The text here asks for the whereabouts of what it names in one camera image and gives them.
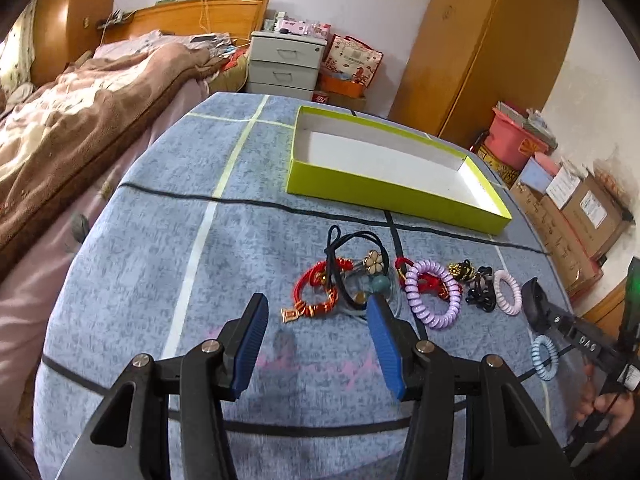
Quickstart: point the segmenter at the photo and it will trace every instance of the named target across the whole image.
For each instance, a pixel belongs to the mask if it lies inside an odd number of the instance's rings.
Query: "box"
[[[484,163],[489,168],[492,168],[492,170],[500,176],[508,187],[513,186],[520,174],[519,171],[514,170],[511,166],[499,160],[484,144],[478,148],[478,156],[484,160]]]
[[[289,34],[296,34],[298,36],[304,36],[306,33],[306,22],[297,22],[296,20],[277,20],[276,32],[282,32],[285,29]]]
[[[287,192],[498,234],[511,215],[470,153],[351,113],[301,106]]]
[[[347,110],[353,110],[354,112],[363,112],[367,106],[367,98],[364,96],[348,97],[334,92],[327,92],[326,94],[328,95],[327,103],[333,106],[347,108]]]
[[[533,192],[521,182],[511,188],[511,194],[538,232],[570,296],[600,279],[602,271],[587,256],[566,218],[548,196]]]
[[[562,212],[594,259],[606,254],[633,217],[589,174]]]
[[[347,97],[353,97],[354,99],[364,95],[365,86],[361,83],[338,79],[337,77],[332,77],[322,73],[319,75],[318,82],[320,84],[320,89],[324,92],[342,94]]]
[[[580,186],[580,178],[563,166],[553,178],[551,184],[546,187],[546,194],[549,195],[558,209],[562,209],[574,195],[578,186]]]
[[[311,102],[320,103],[322,105],[329,104],[329,94],[327,92],[322,92],[321,90],[314,90]]]
[[[531,157],[520,172],[518,179],[531,189],[544,193],[549,184],[551,184],[553,177],[538,164],[535,158]]]
[[[535,152],[543,152],[549,147],[536,136],[518,126],[498,108],[494,108],[494,121],[489,127],[485,145],[491,152],[514,170],[521,171]]]

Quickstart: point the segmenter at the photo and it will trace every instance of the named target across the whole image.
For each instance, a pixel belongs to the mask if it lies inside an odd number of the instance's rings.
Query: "black stripe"
[[[149,187],[140,186],[140,184],[134,184],[132,182],[123,182],[120,187],[129,187],[131,189],[135,189],[136,191],[142,193],[148,193],[152,195],[165,196],[168,198],[175,198],[178,200],[201,200],[204,202],[218,202],[221,204],[241,204],[241,205],[253,205],[256,207],[267,207],[271,209],[280,209],[281,211],[285,211],[287,213],[304,215],[304,216],[315,216],[317,218],[325,218],[327,220],[335,220],[335,221],[343,221],[343,222],[353,222],[356,224],[363,224],[368,226],[376,226],[376,227],[388,227],[387,222],[380,222],[378,220],[367,220],[364,218],[358,218],[355,216],[348,215],[337,215],[332,213],[325,213],[319,211],[309,211],[307,209],[298,209],[296,207],[290,207],[284,204],[278,204],[276,202],[266,202],[264,200],[249,200],[245,198],[217,198],[209,195],[200,195],[200,194],[184,194],[184,193],[174,193],[171,191],[164,191],[159,189],[151,189]],[[508,247],[514,249],[522,249],[524,251],[531,251],[537,254],[548,254],[546,251],[535,249],[533,247],[528,247],[519,244],[512,244],[510,242],[500,242],[498,240],[489,240],[485,238],[476,238],[469,235],[461,235],[457,233],[449,233],[447,231],[442,231],[440,229],[434,229],[431,227],[420,227],[420,226],[409,226],[404,224],[394,224],[396,229],[401,231],[412,231],[419,233],[430,233],[438,236],[444,236],[448,238],[454,238],[456,240],[466,240],[469,242],[477,242],[479,244],[498,246],[498,247]]]
[[[404,257],[404,251],[402,250],[402,242],[400,241],[400,235],[398,234],[398,229],[396,229],[396,225],[394,224],[394,219],[391,216],[391,212],[385,210],[385,218],[386,223],[389,225],[389,230],[391,231],[391,238],[394,241],[394,249],[396,250],[396,257],[402,258]],[[406,266],[402,266],[402,272],[406,273]],[[424,323],[421,322],[417,317],[414,316],[415,329],[418,331],[418,335],[420,339],[424,341],[429,340],[429,336],[427,334],[427,327],[425,327]]]
[[[372,424],[353,426],[333,426],[330,428],[310,428],[308,426],[270,426],[248,422],[225,421],[225,429],[234,433],[258,434],[265,436],[290,436],[293,438],[335,438],[338,436],[366,435],[383,431],[404,430],[409,427],[411,417],[386,420]]]
[[[573,345],[565,346],[561,351],[558,352],[558,357],[562,357],[564,354],[566,354],[569,350],[571,350],[573,348],[575,348]],[[551,364],[551,357],[548,357],[545,361],[543,361],[542,364],[545,365],[545,366]],[[520,374],[518,376],[518,380],[520,382],[526,381],[527,379],[529,379],[530,377],[534,376],[535,374],[536,374],[536,369],[532,368],[531,370],[528,370],[527,372],[524,372],[523,374]]]
[[[558,357],[562,357],[574,346],[569,345],[558,352]],[[95,383],[79,374],[69,370],[60,363],[54,361],[43,354],[42,364],[51,368],[65,379],[82,386],[94,394],[105,396],[109,389],[101,384]],[[551,359],[544,361],[544,365],[550,364]],[[518,376],[518,380],[523,382],[535,375],[535,369],[531,369]],[[466,408],[466,400],[459,400],[454,404],[454,411],[461,412]],[[180,413],[176,410],[169,410],[169,418],[180,421]],[[399,418],[398,420],[386,420],[385,422],[374,422],[372,424],[354,424],[351,426],[334,426],[329,428],[311,428],[308,426],[274,426],[271,424],[254,424],[250,422],[238,422],[236,420],[225,420],[225,429],[233,433],[256,434],[264,436],[288,436],[293,438],[333,438],[338,436],[364,435],[382,433],[383,431],[403,430],[409,427],[410,417]]]

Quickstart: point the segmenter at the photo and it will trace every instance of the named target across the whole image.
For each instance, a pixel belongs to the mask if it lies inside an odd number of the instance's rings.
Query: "wooden wardrobe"
[[[591,310],[584,314],[584,319],[599,326],[605,334],[618,338],[620,324],[625,313],[626,278],[603,298]]]
[[[113,0],[38,0],[33,22],[33,84],[53,81],[67,63],[98,47],[97,22],[112,10]]]
[[[431,0],[389,119],[468,148],[499,100],[542,109],[578,0]]]

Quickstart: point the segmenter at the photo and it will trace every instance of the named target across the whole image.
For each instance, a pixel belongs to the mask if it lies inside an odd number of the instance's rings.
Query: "red bracelet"
[[[340,271],[353,270],[353,262],[346,258],[336,258]],[[282,322],[287,323],[294,321],[300,316],[313,317],[316,314],[327,314],[335,306],[338,300],[338,289],[334,286],[326,288],[326,261],[316,263],[307,272],[305,272],[296,285],[293,287],[293,308],[283,308],[280,310],[282,314]],[[326,292],[327,299],[322,303],[309,304],[300,298],[302,288],[309,284],[311,286],[322,285]]]

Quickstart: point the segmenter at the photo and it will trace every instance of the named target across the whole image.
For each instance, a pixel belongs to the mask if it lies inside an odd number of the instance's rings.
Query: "human hand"
[[[593,364],[587,364],[584,366],[584,373],[587,375],[587,382],[582,386],[580,391],[580,403],[574,413],[574,418],[577,422],[582,422],[587,418],[593,410],[597,410],[604,413],[609,409],[611,403],[616,398],[617,394],[604,394],[596,397],[596,387],[591,380],[595,366]],[[616,436],[631,420],[634,414],[634,398],[631,393],[625,392],[620,394],[616,403],[609,410],[611,415],[611,422],[604,436],[596,444],[596,450],[604,446],[609,440]]]

